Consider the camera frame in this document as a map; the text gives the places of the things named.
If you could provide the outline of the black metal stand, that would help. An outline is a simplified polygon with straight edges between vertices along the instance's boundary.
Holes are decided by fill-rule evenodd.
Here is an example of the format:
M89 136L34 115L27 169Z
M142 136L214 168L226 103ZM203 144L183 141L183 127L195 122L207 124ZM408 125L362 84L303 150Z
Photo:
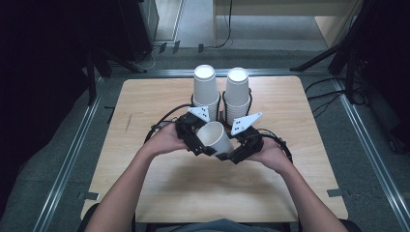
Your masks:
M146 70L142 68L137 68L131 63L109 53L108 51L99 48L91 47L88 50L86 56L86 74L89 80L88 91L89 91L89 101L88 104L91 105L96 101L97 98L97 83L95 71L98 71L102 76L110 77L112 70L108 64L108 60L112 60L120 66L126 68L133 73L146 73Z

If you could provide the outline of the dark computer cabinet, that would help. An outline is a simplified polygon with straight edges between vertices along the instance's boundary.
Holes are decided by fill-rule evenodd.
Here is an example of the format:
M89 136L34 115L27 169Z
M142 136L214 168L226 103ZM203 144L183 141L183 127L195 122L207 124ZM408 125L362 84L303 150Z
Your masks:
M135 60L153 50L160 19L156 0L117 1Z

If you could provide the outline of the aluminium frame rail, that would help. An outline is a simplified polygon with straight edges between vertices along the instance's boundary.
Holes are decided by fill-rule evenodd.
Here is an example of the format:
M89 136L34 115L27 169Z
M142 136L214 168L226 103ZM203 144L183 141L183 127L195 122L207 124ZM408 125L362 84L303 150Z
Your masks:
M104 79L97 79L97 96L93 102L86 108L86 111L81 119L80 125L75 133L70 148L61 165L58 175L50 189L46 201L42 207L40 215L36 221L33 232L46 232L51 220L55 214L57 206L66 188L67 182L73 172L73 167L81 150L83 141L94 119L94 115L99 107L101 97L100 90L104 86Z
M410 207L395 181L390 164L397 154L392 152L373 120L372 112L363 105L354 105L344 96L339 104L346 112L346 165L352 172L337 170L343 188L348 217L365 231L410 232Z
M328 75L326 69L313 69L306 71L291 71L287 69L247 69L249 76L285 76L285 75ZM141 78L191 78L193 69L182 70L149 70L147 72L131 72L126 69L113 70L112 77L123 77L131 79Z

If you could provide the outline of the person's left hand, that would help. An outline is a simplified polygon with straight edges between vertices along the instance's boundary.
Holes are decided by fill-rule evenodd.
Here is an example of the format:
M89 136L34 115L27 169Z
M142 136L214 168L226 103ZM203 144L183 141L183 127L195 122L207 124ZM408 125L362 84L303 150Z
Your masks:
M185 150L186 144L178 137L176 126L169 123L157 131L140 149L140 153L154 158L178 150Z

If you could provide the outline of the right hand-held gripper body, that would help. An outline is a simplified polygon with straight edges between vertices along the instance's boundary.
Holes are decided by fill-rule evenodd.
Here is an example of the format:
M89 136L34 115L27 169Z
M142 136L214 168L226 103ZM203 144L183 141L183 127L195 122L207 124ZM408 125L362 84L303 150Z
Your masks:
M263 147L262 135L252 126L262 115L262 112L257 112L233 121L231 135L240 143L234 151L239 153L242 161L259 152Z

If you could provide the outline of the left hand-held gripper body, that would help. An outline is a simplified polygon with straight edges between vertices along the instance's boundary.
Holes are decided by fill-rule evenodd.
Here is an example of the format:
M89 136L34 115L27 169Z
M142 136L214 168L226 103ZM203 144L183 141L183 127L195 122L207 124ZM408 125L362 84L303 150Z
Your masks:
M194 106L188 109L188 112L180 116L175 122L177 136L182 140L189 151L196 156L200 154L209 154L209 149L197 136L197 132L203 126L210 122L210 115L207 106Z

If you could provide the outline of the black curtain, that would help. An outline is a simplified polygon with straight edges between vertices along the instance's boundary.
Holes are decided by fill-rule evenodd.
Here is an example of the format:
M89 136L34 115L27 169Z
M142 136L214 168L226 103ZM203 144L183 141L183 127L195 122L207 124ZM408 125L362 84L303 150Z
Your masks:
M70 0L0 0L0 218L20 166L89 86Z

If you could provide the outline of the person's grey-blue shirt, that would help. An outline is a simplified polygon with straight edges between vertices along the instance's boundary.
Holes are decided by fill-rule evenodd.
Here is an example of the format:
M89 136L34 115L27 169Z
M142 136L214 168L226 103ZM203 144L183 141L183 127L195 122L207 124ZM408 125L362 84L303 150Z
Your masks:
M170 232L278 232L274 229L267 229L260 226L251 226L229 220L226 218L182 225Z

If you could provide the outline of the black tripod stand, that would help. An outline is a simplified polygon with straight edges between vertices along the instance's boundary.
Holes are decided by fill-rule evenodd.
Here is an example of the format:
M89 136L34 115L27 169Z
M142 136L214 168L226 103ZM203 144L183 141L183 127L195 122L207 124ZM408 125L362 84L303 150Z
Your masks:
M328 50L295 67L303 72L332 57L331 74L347 69L344 93L354 102L359 74L397 102L410 100L410 0L364 0L344 38Z

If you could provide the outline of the light wooden desk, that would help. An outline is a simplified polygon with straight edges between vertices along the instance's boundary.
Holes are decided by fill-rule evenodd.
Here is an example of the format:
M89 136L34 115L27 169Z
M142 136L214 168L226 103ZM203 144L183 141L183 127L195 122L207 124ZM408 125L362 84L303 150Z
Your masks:
M315 40L313 25L327 47L346 34L349 20L364 0L213 0L213 40L221 38L217 20L233 17L233 35L239 40Z

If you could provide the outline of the single white paper cup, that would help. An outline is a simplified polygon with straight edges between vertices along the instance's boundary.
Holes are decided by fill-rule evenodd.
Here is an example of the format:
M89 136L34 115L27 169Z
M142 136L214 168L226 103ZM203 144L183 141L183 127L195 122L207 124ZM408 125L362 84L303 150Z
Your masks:
M199 129L196 135L203 145L215 150L215 155L229 154L233 151L233 145L224 130L223 124L220 122L206 124Z

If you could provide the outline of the black double cup holder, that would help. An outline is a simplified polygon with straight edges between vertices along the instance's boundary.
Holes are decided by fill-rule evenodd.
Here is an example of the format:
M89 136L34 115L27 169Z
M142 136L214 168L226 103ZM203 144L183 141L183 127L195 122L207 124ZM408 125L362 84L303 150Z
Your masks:
M222 92L217 101L208 105L210 119L212 121L220 121L226 126L231 126L235 119L249 115L251 105L251 90L249 90L247 102L240 106L229 104L225 100L225 92Z

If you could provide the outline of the person's right hand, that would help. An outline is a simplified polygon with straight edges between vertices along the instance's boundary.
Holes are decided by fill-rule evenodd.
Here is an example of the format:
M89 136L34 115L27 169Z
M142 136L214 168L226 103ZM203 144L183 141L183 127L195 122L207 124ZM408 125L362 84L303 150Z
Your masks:
M257 161L264 166L282 175L293 168L293 164L281 150L276 141L271 138L263 138L262 149L251 155L248 160Z

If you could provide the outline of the stack of white paper cups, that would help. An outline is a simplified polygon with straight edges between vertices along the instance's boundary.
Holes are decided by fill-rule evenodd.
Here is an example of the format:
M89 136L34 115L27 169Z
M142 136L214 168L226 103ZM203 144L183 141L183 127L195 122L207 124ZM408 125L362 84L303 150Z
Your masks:
M224 120L232 125L237 118L249 111L249 74L243 68L233 68L228 72L223 94Z
M217 121L220 105L216 72L210 65L200 65L193 73L192 101L197 106L207 106L211 121Z

